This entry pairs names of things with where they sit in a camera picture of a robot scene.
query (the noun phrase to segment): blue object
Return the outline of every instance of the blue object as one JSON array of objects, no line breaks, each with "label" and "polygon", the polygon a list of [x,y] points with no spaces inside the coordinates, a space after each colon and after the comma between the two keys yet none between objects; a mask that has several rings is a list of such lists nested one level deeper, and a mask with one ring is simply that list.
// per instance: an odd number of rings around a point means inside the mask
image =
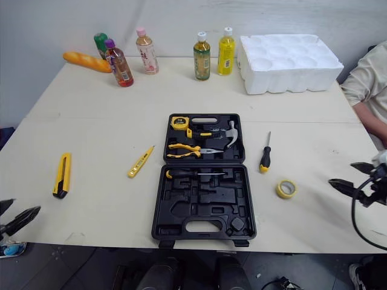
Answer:
[{"label": "blue object", "polygon": [[0,150],[4,147],[14,131],[15,129],[13,127],[0,129]]},{"label": "blue object", "polygon": [[6,256],[13,256],[19,251],[18,245],[10,245],[4,250]]}]

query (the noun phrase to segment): white bottle cap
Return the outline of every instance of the white bottle cap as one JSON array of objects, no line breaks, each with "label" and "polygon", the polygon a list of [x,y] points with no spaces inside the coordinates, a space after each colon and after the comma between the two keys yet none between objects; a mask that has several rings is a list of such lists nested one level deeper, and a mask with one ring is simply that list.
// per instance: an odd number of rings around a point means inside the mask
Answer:
[{"label": "white bottle cap", "polygon": [[225,27],[224,28],[224,36],[231,36],[232,35],[232,28],[231,27]]},{"label": "white bottle cap", "polygon": [[207,33],[204,31],[199,31],[198,33],[198,41],[206,41]]}]

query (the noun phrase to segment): beige shirt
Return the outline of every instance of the beige shirt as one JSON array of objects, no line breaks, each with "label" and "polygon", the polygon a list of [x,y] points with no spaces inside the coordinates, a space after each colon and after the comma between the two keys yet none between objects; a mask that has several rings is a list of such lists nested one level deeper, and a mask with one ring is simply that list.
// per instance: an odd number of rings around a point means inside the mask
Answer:
[{"label": "beige shirt", "polygon": [[351,106],[364,102],[387,124],[387,41],[359,60],[341,88]]}]

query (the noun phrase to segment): shoe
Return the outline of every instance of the shoe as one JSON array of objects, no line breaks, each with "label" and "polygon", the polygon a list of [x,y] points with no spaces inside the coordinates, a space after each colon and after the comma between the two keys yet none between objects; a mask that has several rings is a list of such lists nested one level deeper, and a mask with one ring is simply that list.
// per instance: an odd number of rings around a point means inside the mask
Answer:
[{"label": "shoe", "polygon": [[351,264],[350,267],[348,268],[348,272],[350,273],[350,278],[355,287],[355,290],[367,290],[365,288],[364,283],[359,278],[358,270],[361,267],[362,267],[361,264]]}]

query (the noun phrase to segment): baguette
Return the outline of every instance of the baguette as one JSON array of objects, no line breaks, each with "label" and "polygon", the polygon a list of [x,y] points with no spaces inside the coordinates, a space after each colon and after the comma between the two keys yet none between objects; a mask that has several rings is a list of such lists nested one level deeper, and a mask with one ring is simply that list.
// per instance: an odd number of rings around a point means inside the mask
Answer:
[{"label": "baguette", "polygon": [[109,63],[103,59],[98,59],[96,57],[89,56],[83,53],[77,53],[75,51],[68,51],[66,53],[63,53],[63,58],[70,63],[82,65],[87,68],[100,71],[101,73],[111,73]]}]

